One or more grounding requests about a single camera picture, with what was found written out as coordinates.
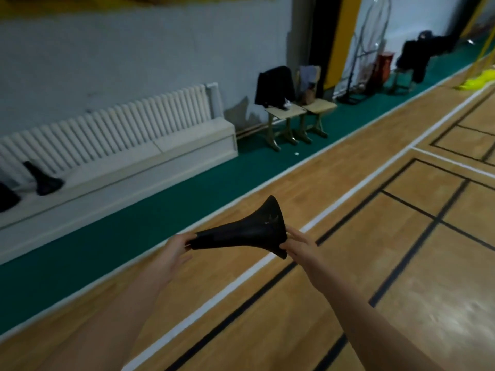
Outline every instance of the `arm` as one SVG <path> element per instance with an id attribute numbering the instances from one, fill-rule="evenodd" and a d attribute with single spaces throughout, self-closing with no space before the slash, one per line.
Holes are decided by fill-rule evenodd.
<path id="1" fill-rule="evenodd" d="M 310 238 L 290 226 L 287 231 L 291 237 L 280 247 L 303 267 L 313 286 L 330 303 L 367 371 L 442 371 L 325 264 Z"/>
<path id="2" fill-rule="evenodd" d="M 195 237 L 193 233 L 171 237 L 127 289 L 62 343 L 38 370 L 121 370 L 158 294 L 189 259 L 181 255 Z"/>

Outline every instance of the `wooden chair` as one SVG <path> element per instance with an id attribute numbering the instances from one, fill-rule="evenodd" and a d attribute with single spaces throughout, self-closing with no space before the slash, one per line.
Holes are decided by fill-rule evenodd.
<path id="1" fill-rule="evenodd" d="M 317 74 L 316 74 L 316 83 L 315 87 L 318 85 L 318 81 L 320 80 L 321 75 L 321 67 L 317 66 Z M 299 88 L 300 85 L 300 73 L 296 75 L 296 85 Z M 306 126 L 306 114 L 301 116 L 299 129 L 295 132 L 297 137 L 306 143 L 312 143 L 313 141 L 308 137 L 307 132 L 311 131 L 316 135 L 322 138 L 328 138 L 328 134 L 323 131 L 323 124 L 321 123 L 321 118 L 324 114 L 328 114 L 334 111 L 337 108 L 337 104 L 324 100 L 324 99 L 315 99 L 309 105 L 301 105 L 301 107 L 307 111 L 307 113 L 313 114 L 316 116 L 316 122 L 313 125 Z"/>
<path id="2" fill-rule="evenodd" d="M 292 104 L 288 110 L 283 110 L 275 107 L 265 108 L 265 111 L 268 112 L 268 129 L 266 130 L 266 142 L 268 145 L 273 148 L 275 151 L 280 151 L 280 146 L 275 141 L 275 138 L 278 136 L 285 137 L 289 143 L 296 145 L 298 141 L 294 138 L 291 129 L 291 118 L 303 115 L 306 113 L 306 110 L 301 108 L 298 105 Z M 282 131 L 273 131 L 273 118 L 285 119 L 285 129 Z"/>

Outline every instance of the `hand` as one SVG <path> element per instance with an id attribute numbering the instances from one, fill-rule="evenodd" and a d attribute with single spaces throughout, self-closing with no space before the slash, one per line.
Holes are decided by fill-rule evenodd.
<path id="1" fill-rule="evenodd" d="M 319 275 L 327 267 L 320 249 L 311 238 L 292 226 L 287 225 L 286 230 L 289 237 L 280 248 L 287 251 L 294 262 L 304 269 L 313 286 L 320 290 Z"/>
<path id="2" fill-rule="evenodd" d="M 182 255 L 189 251 L 189 241 L 194 238 L 196 238 L 195 233 L 176 234 L 168 239 L 164 250 L 158 255 L 157 262 L 165 270 L 167 282 L 175 277 L 182 264 L 193 257 L 190 254 L 184 257 Z"/>

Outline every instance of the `yellow banner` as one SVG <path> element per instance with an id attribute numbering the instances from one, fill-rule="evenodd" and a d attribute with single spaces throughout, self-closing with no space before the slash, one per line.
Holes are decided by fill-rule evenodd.
<path id="1" fill-rule="evenodd" d="M 222 0 L 0 0 L 0 18 L 211 1 Z"/>

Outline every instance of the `white bench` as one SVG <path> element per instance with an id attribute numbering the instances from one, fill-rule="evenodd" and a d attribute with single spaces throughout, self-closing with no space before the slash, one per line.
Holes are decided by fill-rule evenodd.
<path id="1" fill-rule="evenodd" d="M 0 264 L 237 155 L 216 83 L 1 137 L 22 200 L 0 214 Z M 64 187 L 38 196 L 26 160 Z"/>

